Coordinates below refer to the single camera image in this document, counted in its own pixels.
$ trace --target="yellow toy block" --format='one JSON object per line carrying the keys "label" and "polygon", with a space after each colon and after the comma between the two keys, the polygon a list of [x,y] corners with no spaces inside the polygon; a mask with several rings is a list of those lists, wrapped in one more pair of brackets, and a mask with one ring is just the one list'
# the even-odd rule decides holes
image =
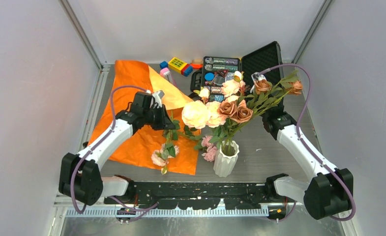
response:
{"label": "yellow toy block", "polygon": [[183,62],[182,60],[178,58],[173,58],[171,61],[168,63],[168,66],[172,69],[175,70],[176,72],[181,74],[182,69],[187,65],[187,63]]}

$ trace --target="blue round object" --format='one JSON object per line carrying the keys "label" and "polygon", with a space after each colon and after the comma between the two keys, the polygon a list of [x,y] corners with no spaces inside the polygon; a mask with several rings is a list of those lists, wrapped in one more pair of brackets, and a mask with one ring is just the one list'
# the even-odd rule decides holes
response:
{"label": "blue round object", "polygon": [[207,81],[212,81],[213,78],[214,78],[213,73],[207,73],[207,74],[205,75],[205,80],[207,80]]}

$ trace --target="blue toy block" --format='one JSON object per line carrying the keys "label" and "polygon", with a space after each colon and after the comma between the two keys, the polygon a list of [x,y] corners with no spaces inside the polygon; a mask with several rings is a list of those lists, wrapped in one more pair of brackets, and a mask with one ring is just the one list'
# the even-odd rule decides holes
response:
{"label": "blue toy block", "polygon": [[161,62],[159,64],[159,68],[161,68],[161,69],[168,68],[168,63],[166,61]]}
{"label": "blue toy block", "polygon": [[191,74],[191,72],[193,72],[193,67],[191,65],[188,65],[187,68],[183,70],[182,75],[187,77]]}

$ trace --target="white wall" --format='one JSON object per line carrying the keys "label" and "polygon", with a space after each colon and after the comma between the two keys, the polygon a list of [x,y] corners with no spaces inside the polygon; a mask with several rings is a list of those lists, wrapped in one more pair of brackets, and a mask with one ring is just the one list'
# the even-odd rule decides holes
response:
{"label": "white wall", "polygon": [[0,235],[43,235],[97,75],[59,1],[0,0]]}
{"label": "white wall", "polygon": [[386,235],[386,0],[335,1],[300,63],[322,150],[354,175],[355,223]]}
{"label": "white wall", "polygon": [[292,60],[323,0],[70,0],[102,62],[242,57],[272,41]]}

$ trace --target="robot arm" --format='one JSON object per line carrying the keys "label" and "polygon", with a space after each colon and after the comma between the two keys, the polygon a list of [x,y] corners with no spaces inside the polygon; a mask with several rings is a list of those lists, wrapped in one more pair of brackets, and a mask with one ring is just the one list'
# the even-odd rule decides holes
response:
{"label": "robot arm", "polygon": [[324,165],[334,170],[353,193],[354,180],[351,172],[348,169],[340,170],[328,161],[300,130],[301,138],[304,138],[309,148],[321,159],[322,163],[319,163],[297,136],[296,121],[283,109],[283,106],[279,106],[268,112],[263,117],[264,128],[293,155],[310,182],[298,181],[286,174],[269,177],[266,185],[271,194],[304,203],[314,219],[352,209],[348,195]]}
{"label": "robot arm", "polygon": [[100,197],[124,195],[129,181],[124,177],[101,177],[100,170],[112,153],[145,124],[154,130],[175,129],[161,98],[163,91],[150,94],[137,92],[129,111],[123,110],[116,120],[92,144],[77,154],[62,159],[59,191],[71,196],[71,175],[81,157],[89,152],[74,182],[76,199],[89,206]]}

